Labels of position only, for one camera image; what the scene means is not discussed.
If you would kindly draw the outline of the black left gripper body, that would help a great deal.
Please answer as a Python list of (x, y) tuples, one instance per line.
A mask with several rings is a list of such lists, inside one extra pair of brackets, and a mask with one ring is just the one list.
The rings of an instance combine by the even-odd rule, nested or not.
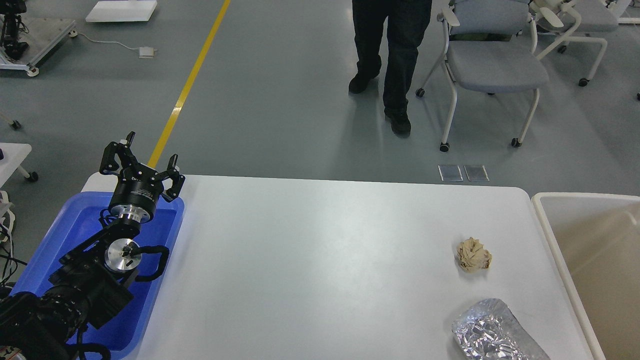
[(154, 218), (160, 194), (158, 172), (151, 167), (126, 167), (119, 171), (118, 183), (109, 203), (110, 215), (148, 223)]

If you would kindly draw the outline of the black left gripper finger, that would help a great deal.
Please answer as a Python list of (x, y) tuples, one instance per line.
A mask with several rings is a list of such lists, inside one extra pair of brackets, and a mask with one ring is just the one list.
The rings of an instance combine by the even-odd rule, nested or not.
[(99, 166), (100, 174), (124, 177), (126, 174), (139, 173), (140, 163), (131, 151), (135, 135), (135, 132), (130, 132), (124, 140), (112, 141), (105, 147)]
[[(179, 197), (179, 194), (181, 193), (186, 181), (186, 177), (179, 171), (178, 157), (179, 155), (177, 153), (174, 153), (169, 158), (166, 170), (160, 173), (156, 173), (150, 177), (151, 184), (153, 186), (157, 185), (158, 187), (160, 187), (161, 192), (159, 193), (159, 195), (167, 203), (171, 203)], [(165, 180), (171, 180), (170, 187), (164, 187), (163, 182)]]

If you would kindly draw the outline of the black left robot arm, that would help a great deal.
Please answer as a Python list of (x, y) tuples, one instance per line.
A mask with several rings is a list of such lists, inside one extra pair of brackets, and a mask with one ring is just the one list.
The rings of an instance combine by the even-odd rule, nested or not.
[(154, 219), (160, 198), (179, 197), (185, 176), (178, 155), (159, 172), (137, 160), (131, 150), (136, 133), (110, 142), (99, 173), (118, 178), (113, 196), (101, 215), (102, 228), (59, 259), (42, 296), (28, 291), (1, 301), (1, 348), (20, 360), (84, 360), (87, 353), (103, 360), (111, 351), (98, 342), (84, 342), (89, 326), (106, 325), (134, 299), (130, 285), (163, 275), (170, 250), (163, 244), (135, 242), (142, 224)]

